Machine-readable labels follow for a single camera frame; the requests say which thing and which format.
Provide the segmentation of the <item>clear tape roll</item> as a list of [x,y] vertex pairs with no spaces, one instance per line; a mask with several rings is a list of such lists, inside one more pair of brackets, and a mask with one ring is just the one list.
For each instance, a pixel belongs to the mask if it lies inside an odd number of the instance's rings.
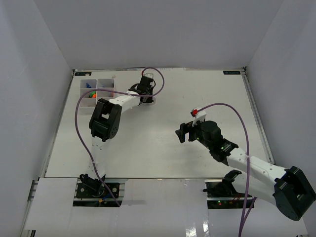
[[147,102],[149,105],[154,105],[156,103],[156,98],[155,97],[149,97],[147,99]]

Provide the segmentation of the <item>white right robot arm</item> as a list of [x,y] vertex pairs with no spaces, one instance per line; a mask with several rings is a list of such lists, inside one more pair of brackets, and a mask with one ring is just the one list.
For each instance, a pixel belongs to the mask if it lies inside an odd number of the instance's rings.
[[214,121],[182,123],[175,131],[181,143],[198,141],[220,163],[232,168],[223,179],[223,192],[234,197],[248,193],[276,206],[287,218],[299,221],[316,200],[303,171],[284,168],[249,157],[237,144],[225,139]]

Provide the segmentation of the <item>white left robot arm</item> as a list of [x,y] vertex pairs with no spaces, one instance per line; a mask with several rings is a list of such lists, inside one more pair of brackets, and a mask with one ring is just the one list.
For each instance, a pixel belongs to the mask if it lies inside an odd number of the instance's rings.
[[119,130],[121,115],[141,104],[155,102],[155,98],[152,96],[155,85],[156,82],[153,78],[142,76],[140,82],[127,91],[127,95],[110,100],[98,100],[89,122],[93,161],[89,162],[86,171],[87,176],[94,179],[87,186],[87,191],[93,197],[99,197],[104,192],[104,184],[98,181],[98,177],[105,178],[105,149]]

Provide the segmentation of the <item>white compartment organizer box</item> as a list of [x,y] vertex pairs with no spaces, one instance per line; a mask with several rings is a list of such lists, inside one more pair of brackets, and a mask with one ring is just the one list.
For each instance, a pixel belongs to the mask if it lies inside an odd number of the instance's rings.
[[80,81],[80,96],[85,94],[79,104],[82,114],[92,114],[99,99],[113,99],[115,82],[114,79],[82,79]]

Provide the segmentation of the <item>black logo label left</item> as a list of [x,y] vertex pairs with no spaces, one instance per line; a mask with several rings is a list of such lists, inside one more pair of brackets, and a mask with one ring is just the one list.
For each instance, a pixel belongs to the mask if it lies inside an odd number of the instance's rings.
[[76,77],[87,77],[91,76],[92,72],[75,72]]

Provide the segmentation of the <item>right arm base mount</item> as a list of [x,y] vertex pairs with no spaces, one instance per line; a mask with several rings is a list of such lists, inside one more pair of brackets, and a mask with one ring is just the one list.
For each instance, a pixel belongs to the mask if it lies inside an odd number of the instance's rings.
[[239,193],[233,187],[233,182],[241,171],[232,170],[220,181],[205,182],[203,192],[207,196],[207,207],[213,209],[242,209],[244,193]]

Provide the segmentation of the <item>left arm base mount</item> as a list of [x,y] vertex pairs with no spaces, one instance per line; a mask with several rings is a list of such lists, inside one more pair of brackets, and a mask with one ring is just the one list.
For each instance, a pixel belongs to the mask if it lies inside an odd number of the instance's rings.
[[99,179],[81,174],[77,182],[74,207],[119,207],[109,190]]

